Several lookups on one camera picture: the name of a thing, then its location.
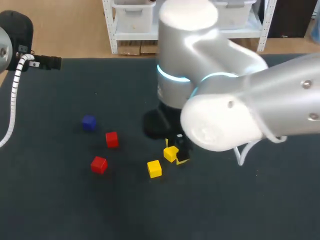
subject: table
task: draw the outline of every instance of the table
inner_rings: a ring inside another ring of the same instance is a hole
[[[296,55],[266,55],[270,66]],[[7,131],[13,73],[0,88]],[[163,158],[142,131],[156,107],[154,59],[64,59],[61,71],[30,69],[18,89],[13,136],[0,148],[1,240],[283,240],[320,235],[320,136],[264,140],[243,167],[233,151],[195,147],[191,161]],[[82,117],[98,127],[83,132]],[[117,131],[120,148],[107,149]],[[108,170],[90,170],[95,156]],[[147,162],[163,176],[150,179]]]

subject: cube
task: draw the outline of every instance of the cube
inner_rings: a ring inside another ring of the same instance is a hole
[[[82,128],[85,131],[92,132],[96,129],[97,121],[94,116],[85,115],[82,119]]]
[[[150,161],[147,163],[147,166],[151,179],[160,177],[162,175],[162,169],[159,160]]]
[[[163,150],[163,156],[165,159],[167,159],[170,163],[172,163],[177,158],[177,153],[179,152],[179,149],[175,146],[166,147]]]
[[[117,132],[108,132],[105,134],[106,145],[108,148],[117,148],[119,147],[118,134]]]
[[[91,163],[91,170],[96,174],[104,174],[105,170],[108,167],[107,159],[96,156]]]

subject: white shelf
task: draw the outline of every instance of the white shelf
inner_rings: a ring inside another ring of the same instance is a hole
[[[260,38],[262,24],[258,16],[251,10],[248,22],[244,28],[221,30],[221,32],[229,39]],[[121,41],[158,40],[158,19],[153,20],[150,32],[123,32],[119,26],[116,26],[114,36],[116,40]]]
[[[124,32],[118,25],[118,17],[115,16],[113,21],[113,12],[111,6],[112,0],[102,0],[105,22],[108,29],[109,42],[111,51],[113,54],[118,53],[117,40],[157,40],[158,39],[158,14],[153,14],[153,25],[151,32]],[[158,13],[164,0],[157,0],[154,7],[154,13]],[[265,49],[268,33],[270,30],[272,18],[274,15],[277,0],[265,0],[264,1],[264,20],[261,21],[258,18],[258,9],[260,3],[253,5],[251,9],[248,21],[244,28],[222,30],[221,32],[229,39],[242,39],[242,38],[260,38],[257,51],[261,52]]]

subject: metal bracket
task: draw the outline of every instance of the metal bracket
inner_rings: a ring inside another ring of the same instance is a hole
[[[118,43],[117,43],[115,33],[116,33],[116,29],[117,29],[118,18],[117,18],[117,16],[115,16],[115,20],[113,18],[110,0],[102,0],[102,4],[103,4],[106,27],[108,29],[111,52],[113,54],[117,54],[118,53]]]
[[[264,20],[262,24],[261,37],[258,44],[258,52],[263,52],[268,39],[268,34],[274,16],[277,0],[265,0],[266,6],[264,7]]]

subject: white storage box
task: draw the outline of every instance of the white storage box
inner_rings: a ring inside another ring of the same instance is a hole
[[[218,9],[220,29],[240,29],[246,26],[252,4],[257,0],[212,0]]]
[[[123,33],[147,33],[151,31],[153,8],[151,0],[113,0],[118,18],[117,27]]]

